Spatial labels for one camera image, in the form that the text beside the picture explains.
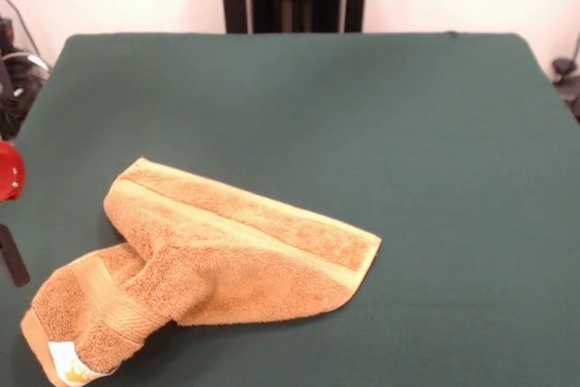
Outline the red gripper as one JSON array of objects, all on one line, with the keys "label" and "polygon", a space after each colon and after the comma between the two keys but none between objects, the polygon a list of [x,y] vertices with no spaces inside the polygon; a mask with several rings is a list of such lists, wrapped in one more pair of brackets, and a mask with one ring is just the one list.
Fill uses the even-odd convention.
[{"label": "red gripper", "polygon": [[[11,143],[3,140],[0,149],[0,171],[1,200],[17,200],[26,179],[24,160]],[[22,287],[29,283],[28,269],[12,233],[5,225],[1,225],[1,258],[15,286]]]}]

